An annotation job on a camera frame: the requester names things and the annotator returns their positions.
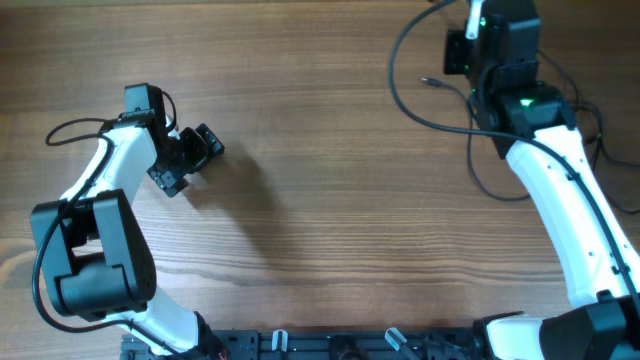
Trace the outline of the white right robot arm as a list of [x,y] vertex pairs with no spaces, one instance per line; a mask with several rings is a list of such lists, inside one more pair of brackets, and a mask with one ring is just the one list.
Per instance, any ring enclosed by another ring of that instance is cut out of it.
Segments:
[[530,1],[470,5],[447,36],[445,70],[472,89],[478,126],[518,176],[560,259],[571,310],[547,319],[504,315],[486,323],[499,359],[635,359],[639,256],[619,226],[583,149],[562,92],[537,77],[541,21]]

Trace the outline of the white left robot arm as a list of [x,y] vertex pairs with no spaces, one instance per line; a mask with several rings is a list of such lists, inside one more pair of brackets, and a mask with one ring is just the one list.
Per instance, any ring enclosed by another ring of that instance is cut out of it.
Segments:
[[96,121],[98,148],[81,177],[31,213],[35,308],[67,333],[121,327],[155,357],[227,359],[203,317],[158,287],[131,207],[144,177],[173,197],[225,147],[206,124],[179,129],[175,104],[161,88],[141,83],[124,94],[123,113]]

